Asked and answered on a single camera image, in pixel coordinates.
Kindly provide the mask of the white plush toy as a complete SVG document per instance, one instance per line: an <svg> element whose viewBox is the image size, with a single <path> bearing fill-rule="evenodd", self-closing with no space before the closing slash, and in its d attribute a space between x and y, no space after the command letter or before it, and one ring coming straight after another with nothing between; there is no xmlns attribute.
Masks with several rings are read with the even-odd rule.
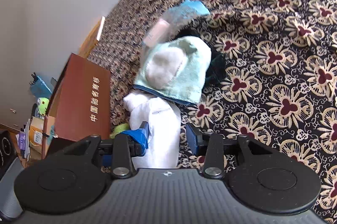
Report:
<svg viewBox="0 0 337 224"><path fill-rule="evenodd" d="M143 121L149 125L148 149L142 157L132 159L135 168L172 169L179 156L181 113L166 100L134 90L123 99L130 112L130 129L138 129Z"/></svg>

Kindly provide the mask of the green frog plush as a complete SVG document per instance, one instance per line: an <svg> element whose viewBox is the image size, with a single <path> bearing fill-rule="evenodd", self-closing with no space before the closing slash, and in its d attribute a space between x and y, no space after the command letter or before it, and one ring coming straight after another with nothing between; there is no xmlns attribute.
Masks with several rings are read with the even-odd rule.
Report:
<svg viewBox="0 0 337 224"><path fill-rule="evenodd" d="M49 99L46 97L40 97L37 101L37 110L39 115L45 116L47 108L49 106Z"/></svg>

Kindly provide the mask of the yellow book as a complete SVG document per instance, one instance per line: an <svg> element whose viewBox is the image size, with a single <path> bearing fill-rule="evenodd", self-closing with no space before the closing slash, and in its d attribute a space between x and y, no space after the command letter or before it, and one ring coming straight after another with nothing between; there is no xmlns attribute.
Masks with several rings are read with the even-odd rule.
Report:
<svg viewBox="0 0 337 224"><path fill-rule="evenodd" d="M90 31L90 33L85 38L84 42L80 46L80 49L78 51L78 55L87 58L90 52L95 48L97 43L100 41L100 37L102 35L105 17L102 16L100 20L96 23L94 28Z"/></svg>

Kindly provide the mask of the orange paper bag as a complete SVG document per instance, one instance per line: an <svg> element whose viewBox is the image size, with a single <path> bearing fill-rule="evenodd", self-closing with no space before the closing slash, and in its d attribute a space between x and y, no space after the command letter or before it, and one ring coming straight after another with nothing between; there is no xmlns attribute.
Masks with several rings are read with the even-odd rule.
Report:
<svg viewBox="0 0 337 224"><path fill-rule="evenodd" d="M40 154L42 153L43 124L43 119L32 117L29 127L29 145Z"/></svg>

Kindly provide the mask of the brown cardboard box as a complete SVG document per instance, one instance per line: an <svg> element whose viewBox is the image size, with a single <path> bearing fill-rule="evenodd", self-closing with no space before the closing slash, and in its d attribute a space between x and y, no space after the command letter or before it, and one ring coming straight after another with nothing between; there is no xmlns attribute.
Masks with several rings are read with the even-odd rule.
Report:
<svg viewBox="0 0 337 224"><path fill-rule="evenodd" d="M42 158L60 138L76 142L97 134L108 139L110 71L71 54L52 93L43 133Z"/></svg>

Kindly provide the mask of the blue pencil bag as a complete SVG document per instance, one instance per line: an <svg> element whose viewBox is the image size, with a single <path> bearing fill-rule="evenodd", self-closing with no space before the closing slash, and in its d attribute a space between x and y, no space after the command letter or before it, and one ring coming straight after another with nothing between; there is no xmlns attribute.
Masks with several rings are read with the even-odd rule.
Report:
<svg viewBox="0 0 337 224"><path fill-rule="evenodd" d="M36 73L31 74L33 78L30 84L30 92L35 98L48 98L50 99L52 96L51 89L47 86L47 84L42 80Z"/></svg>

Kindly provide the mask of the clear plastic bag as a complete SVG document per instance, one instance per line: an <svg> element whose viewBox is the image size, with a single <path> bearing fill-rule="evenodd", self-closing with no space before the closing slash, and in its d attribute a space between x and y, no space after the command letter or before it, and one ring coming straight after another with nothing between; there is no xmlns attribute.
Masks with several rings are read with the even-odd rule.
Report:
<svg viewBox="0 0 337 224"><path fill-rule="evenodd" d="M192 20L208 16L210 11L201 1L185 0L166 10L145 34L142 44L152 48L174 38Z"/></svg>

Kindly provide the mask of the purple tissue pack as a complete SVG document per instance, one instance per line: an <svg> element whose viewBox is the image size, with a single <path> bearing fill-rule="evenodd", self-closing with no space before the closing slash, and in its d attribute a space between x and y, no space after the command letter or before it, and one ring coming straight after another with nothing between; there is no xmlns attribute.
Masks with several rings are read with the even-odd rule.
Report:
<svg viewBox="0 0 337 224"><path fill-rule="evenodd" d="M27 159L28 156L28 144L26 139L26 133L24 131L20 131L17 134L17 144L19 147L20 155L23 159Z"/></svg>

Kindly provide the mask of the green knitted hat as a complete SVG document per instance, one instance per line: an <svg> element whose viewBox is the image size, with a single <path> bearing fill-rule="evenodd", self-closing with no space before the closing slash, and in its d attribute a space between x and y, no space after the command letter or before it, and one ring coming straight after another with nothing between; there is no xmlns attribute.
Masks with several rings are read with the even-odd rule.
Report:
<svg viewBox="0 0 337 224"><path fill-rule="evenodd" d="M109 138L114 139L115 136L123 131L130 130L130 125L128 123L122 123L114 127L113 131L110 133Z"/></svg>

